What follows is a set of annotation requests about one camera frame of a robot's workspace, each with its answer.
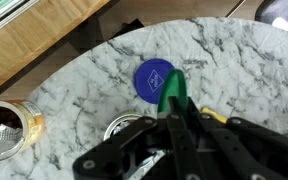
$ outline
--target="wooden surface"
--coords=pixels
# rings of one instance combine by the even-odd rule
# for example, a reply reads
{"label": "wooden surface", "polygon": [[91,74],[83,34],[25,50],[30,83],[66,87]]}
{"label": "wooden surface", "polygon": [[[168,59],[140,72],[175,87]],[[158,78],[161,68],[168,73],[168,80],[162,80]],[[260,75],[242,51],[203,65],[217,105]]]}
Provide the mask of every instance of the wooden surface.
{"label": "wooden surface", "polygon": [[[138,18],[144,26],[165,21],[195,18],[223,17],[239,0],[121,0],[100,17],[104,39],[121,29],[121,22],[130,23]],[[232,18],[254,20],[263,0],[247,0]]]}
{"label": "wooden surface", "polygon": [[109,0],[40,0],[0,30],[0,85]]}

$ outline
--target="metal jar lid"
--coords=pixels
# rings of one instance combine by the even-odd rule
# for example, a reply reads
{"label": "metal jar lid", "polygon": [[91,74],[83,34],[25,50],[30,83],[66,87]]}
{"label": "metal jar lid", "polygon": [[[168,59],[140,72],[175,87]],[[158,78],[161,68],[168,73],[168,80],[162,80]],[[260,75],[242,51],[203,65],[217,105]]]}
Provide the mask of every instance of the metal jar lid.
{"label": "metal jar lid", "polygon": [[134,112],[123,113],[122,115],[118,116],[117,118],[113,120],[113,122],[106,129],[105,134],[104,134],[104,141],[128,125],[128,124],[123,124],[123,123],[127,121],[131,121],[131,120],[137,120],[140,117],[142,116]]}

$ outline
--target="gray marble veining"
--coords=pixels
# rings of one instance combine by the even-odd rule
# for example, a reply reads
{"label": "gray marble veining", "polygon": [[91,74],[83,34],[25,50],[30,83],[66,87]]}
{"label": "gray marble veining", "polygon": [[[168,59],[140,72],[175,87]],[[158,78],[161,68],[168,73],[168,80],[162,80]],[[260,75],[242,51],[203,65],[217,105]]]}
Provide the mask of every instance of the gray marble veining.
{"label": "gray marble veining", "polygon": [[198,107],[288,134],[288,32],[252,21],[166,22],[117,37],[53,74],[28,100],[46,117],[32,147],[0,162],[0,179],[73,179],[72,163],[102,141],[117,114],[156,116],[133,87],[144,61],[163,58],[185,72]]}

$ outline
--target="blue bottle cap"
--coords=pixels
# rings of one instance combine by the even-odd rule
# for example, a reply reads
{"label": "blue bottle cap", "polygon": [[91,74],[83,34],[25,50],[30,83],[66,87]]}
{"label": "blue bottle cap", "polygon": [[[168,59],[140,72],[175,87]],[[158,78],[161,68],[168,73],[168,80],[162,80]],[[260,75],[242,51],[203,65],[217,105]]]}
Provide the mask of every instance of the blue bottle cap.
{"label": "blue bottle cap", "polygon": [[158,104],[163,83],[174,66],[163,59],[144,62],[136,71],[134,85],[138,95],[151,104]]}

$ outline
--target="marble table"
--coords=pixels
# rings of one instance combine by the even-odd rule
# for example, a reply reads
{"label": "marble table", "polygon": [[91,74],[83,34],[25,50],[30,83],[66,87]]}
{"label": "marble table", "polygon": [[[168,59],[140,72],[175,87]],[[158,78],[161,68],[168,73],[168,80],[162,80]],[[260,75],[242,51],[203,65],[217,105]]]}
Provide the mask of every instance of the marble table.
{"label": "marble table", "polygon": [[185,72],[198,107],[240,116],[288,135],[288,32],[252,21],[178,20],[149,26],[86,52],[28,97],[46,117],[32,147],[0,162],[0,179],[73,179],[72,164],[127,110],[156,116],[133,75],[163,58]]}

